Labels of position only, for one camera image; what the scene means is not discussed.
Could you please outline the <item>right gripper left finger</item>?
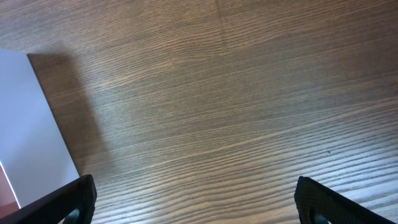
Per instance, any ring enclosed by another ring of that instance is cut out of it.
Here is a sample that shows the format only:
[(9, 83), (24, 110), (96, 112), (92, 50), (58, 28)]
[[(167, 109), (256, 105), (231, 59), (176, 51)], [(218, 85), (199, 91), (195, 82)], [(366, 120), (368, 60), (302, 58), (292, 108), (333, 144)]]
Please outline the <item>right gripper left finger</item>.
[(1, 218), (1, 224), (90, 224), (96, 198), (93, 176), (86, 174)]

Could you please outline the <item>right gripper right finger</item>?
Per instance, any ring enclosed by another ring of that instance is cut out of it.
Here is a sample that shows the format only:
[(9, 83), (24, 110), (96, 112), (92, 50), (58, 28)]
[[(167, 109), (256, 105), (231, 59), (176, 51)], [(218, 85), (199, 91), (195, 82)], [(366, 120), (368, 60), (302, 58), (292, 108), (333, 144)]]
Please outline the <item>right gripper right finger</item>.
[(309, 177), (298, 178), (294, 200), (301, 224), (394, 224)]

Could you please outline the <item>white cardboard box pink inside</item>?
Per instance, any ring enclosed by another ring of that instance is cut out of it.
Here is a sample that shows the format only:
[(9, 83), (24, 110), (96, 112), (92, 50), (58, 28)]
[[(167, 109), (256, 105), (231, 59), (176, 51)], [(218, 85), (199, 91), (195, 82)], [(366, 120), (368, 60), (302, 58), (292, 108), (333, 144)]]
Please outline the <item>white cardboard box pink inside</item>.
[(1, 50), (1, 216), (79, 177), (26, 54)]

